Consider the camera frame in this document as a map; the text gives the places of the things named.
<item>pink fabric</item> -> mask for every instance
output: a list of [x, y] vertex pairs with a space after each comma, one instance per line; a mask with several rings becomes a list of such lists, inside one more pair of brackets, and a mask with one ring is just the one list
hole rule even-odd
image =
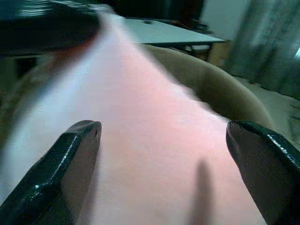
[[6, 146], [0, 202], [58, 136], [103, 124], [79, 225], [264, 224], [209, 112], [116, 24], [51, 72]]

